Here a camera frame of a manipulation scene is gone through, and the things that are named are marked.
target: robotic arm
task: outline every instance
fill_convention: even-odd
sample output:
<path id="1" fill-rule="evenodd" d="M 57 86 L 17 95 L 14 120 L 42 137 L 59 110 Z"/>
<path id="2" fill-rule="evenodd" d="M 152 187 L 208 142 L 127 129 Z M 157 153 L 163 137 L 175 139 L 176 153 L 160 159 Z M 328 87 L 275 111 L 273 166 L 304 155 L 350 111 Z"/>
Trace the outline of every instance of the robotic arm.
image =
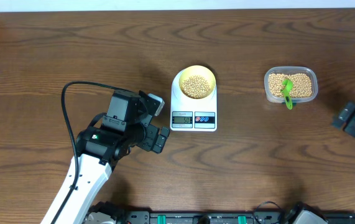
<path id="1" fill-rule="evenodd" d="M 68 130 L 70 125 L 63 102 L 65 90 L 72 84 L 109 87 L 90 82 L 73 82 L 64 87 L 62 106 Z M 96 194 L 109 179 L 118 160 L 128 155 L 132 147 L 138 146 L 157 154 L 162 152 L 170 131 L 167 128 L 159 129 L 151 125 L 151 121 L 162 110 L 165 104 L 163 99 L 153 94 L 146 95 L 142 91 L 136 94 L 112 88 L 117 90 L 111 98 L 108 112 L 93 118 L 89 126 L 78 135 L 76 146 L 72 135 L 73 148 L 76 148 L 75 155 L 64 183 L 42 224 L 81 224 Z M 101 127 L 94 127 L 101 119 L 103 120 Z M 76 166 L 75 156 L 78 158 L 78 166 Z"/>

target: plastic container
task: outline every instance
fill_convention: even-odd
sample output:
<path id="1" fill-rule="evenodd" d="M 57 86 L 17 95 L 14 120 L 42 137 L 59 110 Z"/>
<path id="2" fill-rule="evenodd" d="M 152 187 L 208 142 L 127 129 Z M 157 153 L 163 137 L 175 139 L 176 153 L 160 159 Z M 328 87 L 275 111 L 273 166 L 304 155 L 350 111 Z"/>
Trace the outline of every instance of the plastic container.
<path id="1" fill-rule="evenodd" d="M 304 103 L 304 102 L 309 102 L 311 100 L 314 100 L 316 95 L 318 94 L 318 83 L 316 81 L 316 76 L 315 73 L 306 67 L 294 67 L 294 66 L 281 66 L 281 67 L 274 67 L 271 68 L 264 76 L 264 89 L 265 89 L 265 94 L 267 95 L 267 99 L 272 102 L 272 103 L 283 103 L 285 102 L 285 99 L 282 97 L 274 96 L 269 88 L 269 76 L 270 74 L 273 73 L 283 73 L 286 75 L 294 75 L 296 73 L 304 73 L 308 77 L 310 77 L 311 80 L 311 91 L 313 94 L 310 97 L 304 97 L 304 98 L 293 98 L 292 97 L 292 103 Z"/>

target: wire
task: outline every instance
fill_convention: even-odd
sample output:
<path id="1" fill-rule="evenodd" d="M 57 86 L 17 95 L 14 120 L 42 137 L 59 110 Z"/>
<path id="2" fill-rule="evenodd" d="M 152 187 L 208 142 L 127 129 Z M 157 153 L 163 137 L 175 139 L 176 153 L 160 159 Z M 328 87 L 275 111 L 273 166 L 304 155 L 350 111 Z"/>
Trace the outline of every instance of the wire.
<path id="1" fill-rule="evenodd" d="M 110 88 L 110 89 L 113 89 L 113 90 L 124 90 L 124 91 L 129 91 L 129 90 L 125 90 L 125 89 L 122 89 L 122 88 L 118 88 L 118 87 L 114 87 L 114 86 L 110 86 L 110 85 L 104 85 L 104 84 L 101 84 L 101 83 L 95 83 L 95 82 L 86 82 L 86 81 L 74 81 L 74 82 L 70 82 L 70 83 L 67 83 L 62 92 L 61 92 L 61 107 L 62 107 L 62 110 L 63 110 L 63 115 L 64 115 L 64 120 L 65 120 L 65 124 L 67 126 L 67 129 L 68 129 L 68 133 L 70 135 L 70 138 L 71 138 L 71 143 L 72 143 L 72 150 L 73 150 L 73 157 L 75 159 L 75 177 L 73 179 L 73 182 L 70 186 L 70 190 L 68 191 L 67 193 L 67 196 L 65 196 L 65 199 L 64 201 L 62 202 L 60 208 L 58 209 L 57 213 L 55 214 L 51 224 L 54 224 L 58 217 L 60 216 L 65 204 L 68 202 L 68 199 L 70 198 L 72 192 L 74 189 L 76 189 L 76 183 L 78 182 L 78 178 L 79 178 L 79 160 L 78 160 L 78 156 L 77 156 L 77 151 L 76 151 L 76 143 L 75 143 L 75 138 L 73 137 L 73 133 L 72 133 L 72 128 L 71 128 L 71 124 L 70 124 L 70 120 L 68 119 L 68 115 L 67 115 L 67 109 L 65 108 L 65 92 L 67 90 L 67 88 L 70 86 L 70 85 L 74 85 L 74 84 L 85 84 L 85 85 L 94 85 L 94 86 L 100 86 L 100 87 L 103 87 L 103 88 Z"/>
<path id="2" fill-rule="evenodd" d="M 278 209 L 281 211 L 281 214 L 280 214 L 280 216 L 278 217 L 278 221 L 275 222 L 275 223 L 271 223 L 271 224 L 278 224 L 278 223 L 280 223 L 280 222 L 281 222 L 282 215 L 284 215 L 284 210 L 283 210 L 281 207 L 279 207 L 275 202 L 271 202 L 271 201 L 263 202 L 263 203 L 261 203 L 259 206 L 257 206 L 257 208 L 253 211 L 253 219 L 256 220 L 256 222 L 257 222 L 258 224 L 262 224 L 262 223 L 259 221 L 259 219 L 258 219 L 254 214 L 255 214 L 255 212 L 257 212 L 257 209 L 259 209 L 261 206 L 266 205 L 266 204 L 268 204 L 268 203 L 271 203 L 271 204 L 277 206 Z"/>

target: digital number display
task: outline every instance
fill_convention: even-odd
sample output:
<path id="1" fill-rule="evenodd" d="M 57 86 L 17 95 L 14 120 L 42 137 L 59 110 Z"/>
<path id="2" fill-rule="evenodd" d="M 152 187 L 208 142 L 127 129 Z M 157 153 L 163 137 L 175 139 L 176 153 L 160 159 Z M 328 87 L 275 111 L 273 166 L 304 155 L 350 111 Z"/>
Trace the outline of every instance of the digital number display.
<path id="1" fill-rule="evenodd" d="M 190 124 L 191 123 L 191 117 L 174 117 L 175 124 Z"/>

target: green tape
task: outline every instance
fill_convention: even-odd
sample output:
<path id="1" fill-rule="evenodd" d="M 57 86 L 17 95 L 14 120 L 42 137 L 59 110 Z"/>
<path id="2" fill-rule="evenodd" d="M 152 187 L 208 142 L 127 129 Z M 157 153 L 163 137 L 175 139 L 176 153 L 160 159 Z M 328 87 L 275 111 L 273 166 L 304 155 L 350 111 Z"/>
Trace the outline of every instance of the green tape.
<path id="1" fill-rule="evenodd" d="M 166 215 L 158 215 L 158 224 L 166 224 Z"/>
<path id="2" fill-rule="evenodd" d="M 245 216 L 238 216 L 238 224 L 247 224 Z"/>

